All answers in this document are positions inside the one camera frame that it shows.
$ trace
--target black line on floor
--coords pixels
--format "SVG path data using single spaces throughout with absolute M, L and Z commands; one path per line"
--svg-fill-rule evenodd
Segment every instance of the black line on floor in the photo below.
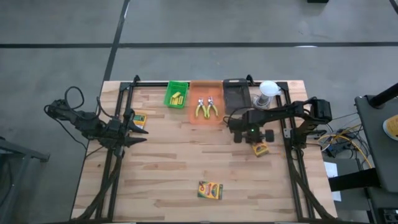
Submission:
M 397 4 L 396 0 L 390 0 L 390 3 L 391 3 L 391 6 L 396 11 L 396 13 L 398 14 L 398 4 Z
M 235 47 L 398 47 L 398 42 L 202 42 L 202 43 L 121 43 L 121 49 L 195 49 Z
M 103 49 L 112 44 L 0 44 L 0 49 Z
M 109 81 L 111 79 L 111 73 L 113 68 L 114 59 L 116 57 L 116 52 L 118 51 L 120 37 L 122 35 L 124 20 L 126 19 L 127 9 L 129 7 L 130 0 L 124 0 L 122 12 L 120 13 L 118 28 L 114 35 L 113 44 L 111 48 L 111 53 L 109 55 L 108 63 L 106 64 L 105 74 L 103 78 L 104 81 Z

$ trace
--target wooden tabletop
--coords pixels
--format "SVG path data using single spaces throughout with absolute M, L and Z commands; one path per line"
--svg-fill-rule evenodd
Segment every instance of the wooden tabletop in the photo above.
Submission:
M 287 82 L 292 101 L 307 99 L 303 81 Z M 119 84 L 104 82 L 101 102 L 109 114 L 114 113 Z M 144 129 L 149 134 L 145 135 L 146 142 L 125 148 L 114 221 L 296 221 L 278 121 L 264 126 L 275 133 L 275 142 L 269 143 L 270 154 L 256 157 L 250 145 L 233 142 L 225 125 L 195 126 L 189 123 L 186 108 L 166 107 L 165 91 L 166 87 L 134 88 L 132 107 L 147 114 Z M 259 89 L 250 87 L 250 92 L 259 94 Z M 88 152 L 98 147 L 92 141 Z M 310 189 L 336 216 L 319 147 L 308 145 L 304 151 Z M 72 217 L 79 216 L 100 190 L 105 157 L 106 149 L 101 149 L 85 161 Z M 223 199 L 198 198 L 200 180 L 223 184 Z M 300 197 L 306 213 L 302 192 Z

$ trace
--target orange tray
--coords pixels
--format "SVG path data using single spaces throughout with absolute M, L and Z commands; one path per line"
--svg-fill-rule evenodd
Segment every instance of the orange tray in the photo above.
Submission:
M 204 105 L 208 107 L 208 97 L 213 97 L 214 105 L 217 107 L 218 116 L 215 115 L 213 109 L 210 109 L 210 118 L 206 119 L 203 114 L 203 110 L 199 111 L 199 115 L 195 117 L 195 111 L 198 106 L 199 98 L 203 98 Z M 225 103 L 224 103 L 224 91 L 222 81 L 208 81 L 208 80 L 197 80 L 191 81 L 189 87 L 189 109 L 188 117 L 191 124 L 209 124 L 217 125 L 223 121 L 225 116 Z

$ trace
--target yellow crayon box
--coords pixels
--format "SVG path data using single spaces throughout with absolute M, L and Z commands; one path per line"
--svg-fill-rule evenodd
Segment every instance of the yellow crayon box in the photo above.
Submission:
M 223 185 L 199 181 L 198 197 L 221 200 L 223 198 Z

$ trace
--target pliers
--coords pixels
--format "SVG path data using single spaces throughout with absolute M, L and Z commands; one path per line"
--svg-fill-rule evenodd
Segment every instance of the pliers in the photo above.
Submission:
M 198 115 L 199 115 L 199 110 L 200 110 L 200 108 L 202 108 L 203 113 L 205 114 L 205 118 L 208 118 L 208 113 L 207 113 L 207 110 L 206 110 L 205 105 L 204 105 L 204 103 L 203 103 L 203 98 L 199 98 L 199 100 L 198 100 L 197 110 L 195 111 L 195 117 L 196 117 L 196 118 L 197 118 Z
M 214 112 L 216 113 L 216 116 L 218 116 L 218 110 L 217 107 L 214 105 L 212 96 L 209 96 L 208 102 L 209 106 L 207 107 L 207 118 L 210 118 L 210 108 L 213 108 Z

